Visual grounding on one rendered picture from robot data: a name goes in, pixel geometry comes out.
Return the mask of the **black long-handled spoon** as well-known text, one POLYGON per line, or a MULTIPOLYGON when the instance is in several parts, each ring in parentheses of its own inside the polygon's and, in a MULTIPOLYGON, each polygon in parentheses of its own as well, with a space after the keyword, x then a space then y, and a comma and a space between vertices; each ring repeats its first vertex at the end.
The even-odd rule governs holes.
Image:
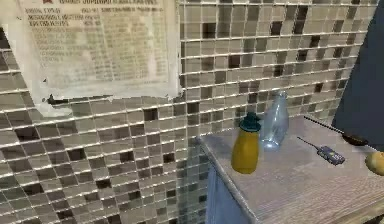
POLYGON ((335 131, 335 132, 339 133, 342 136, 342 138, 347 143, 349 143, 351 145, 354 145, 354 146, 366 146, 368 144, 368 141, 366 139, 364 139, 362 137, 359 137, 357 135, 347 134, 344 131, 341 131, 341 130, 339 130, 337 128, 334 128, 334 127, 332 127, 332 126, 330 126, 328 124, 322 123, 320 121, 317 121, 317 120, 315 120, 315 119, 313 119, 311 117, 308 117, 308 116, 305 116, 305 119, 307 119, 307 120, 309 120, 309 121, 311 121, 313 123, 316 123, 316 124, 318 124, 318 125, 320 125, 322 127, 328 128, 328 129, 330 129, 332 131, 335 131))

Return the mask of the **grey handheld radio with antenna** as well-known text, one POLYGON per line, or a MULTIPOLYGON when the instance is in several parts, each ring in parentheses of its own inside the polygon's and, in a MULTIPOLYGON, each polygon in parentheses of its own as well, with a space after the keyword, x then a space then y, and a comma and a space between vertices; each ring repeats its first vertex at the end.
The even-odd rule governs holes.
POLYGON ((306 140, 304 140, 301 137, 298 137, 301 141, 305 142, 306 144, 314 147, 317 151, 317 154, 322 157, 324 160, 326 160, 328 163, 337 166, 341 165, 345 162, 345 157, 342 156, 341 154, 337 153, 334 151, 332 148, 328 146, 316 146, 306 140))

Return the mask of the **clear glass bottle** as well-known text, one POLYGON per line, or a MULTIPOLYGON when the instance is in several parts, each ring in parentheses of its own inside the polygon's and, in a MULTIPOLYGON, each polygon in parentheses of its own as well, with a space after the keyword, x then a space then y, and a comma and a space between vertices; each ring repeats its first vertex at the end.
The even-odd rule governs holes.
POLYGON ((264 150, 279 150, 288 127, 287 92, 279 91, 263 117, 263 127, 260 137, 264 150))

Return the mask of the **dark blue fridge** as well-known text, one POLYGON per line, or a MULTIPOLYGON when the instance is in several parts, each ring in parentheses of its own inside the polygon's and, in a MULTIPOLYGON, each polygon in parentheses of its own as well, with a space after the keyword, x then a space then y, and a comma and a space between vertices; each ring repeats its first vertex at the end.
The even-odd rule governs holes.
POLYGON ((332 125, 384 151, 384 0, 379 0, 332 125))

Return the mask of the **wooden counter with blue cupboard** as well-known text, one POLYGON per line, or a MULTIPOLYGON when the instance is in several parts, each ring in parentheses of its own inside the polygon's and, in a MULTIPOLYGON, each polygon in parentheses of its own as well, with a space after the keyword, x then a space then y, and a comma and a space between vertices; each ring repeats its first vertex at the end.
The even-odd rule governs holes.
POLYGON ((262 150, 256 171, 243 175, 231 167, 237 134, 229 129, 197 139, 210 161, 207 224, 364 224, 378 216, 384 224, 384 176, 365 165, 371 147, 349 145, 293 117, 281 148, 262 150), (328 163, 298 137, 332 148, 345 162, 328 163))

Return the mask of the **white printed wall poster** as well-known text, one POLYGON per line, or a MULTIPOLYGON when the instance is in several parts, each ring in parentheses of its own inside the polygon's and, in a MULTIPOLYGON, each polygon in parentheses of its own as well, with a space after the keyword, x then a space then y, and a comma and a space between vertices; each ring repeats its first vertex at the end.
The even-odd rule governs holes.
POLYGON ((70 113, 51 99, 181 92, 177 0, 0 0, 0 25, 46 117, 70 113))

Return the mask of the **yellow bottle with teal cap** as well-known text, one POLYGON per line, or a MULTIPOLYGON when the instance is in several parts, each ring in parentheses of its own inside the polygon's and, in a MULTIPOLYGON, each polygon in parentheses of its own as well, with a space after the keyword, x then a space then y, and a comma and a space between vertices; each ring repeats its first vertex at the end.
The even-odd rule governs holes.
POLYGON ((241 174, 256 170, 259 155, 261 125, 255 112, 248 112, 239 123, 239 132, 232 149, 231 166, 241 174))

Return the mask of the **yellow round fruit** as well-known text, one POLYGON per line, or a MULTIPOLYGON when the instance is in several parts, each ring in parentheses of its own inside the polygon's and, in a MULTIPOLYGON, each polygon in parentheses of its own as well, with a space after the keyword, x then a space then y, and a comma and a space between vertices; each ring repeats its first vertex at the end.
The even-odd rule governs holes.
POLYGON ((384 152, 373 152, 365 158, 365 164, 370 171, 384 176, 384 152))

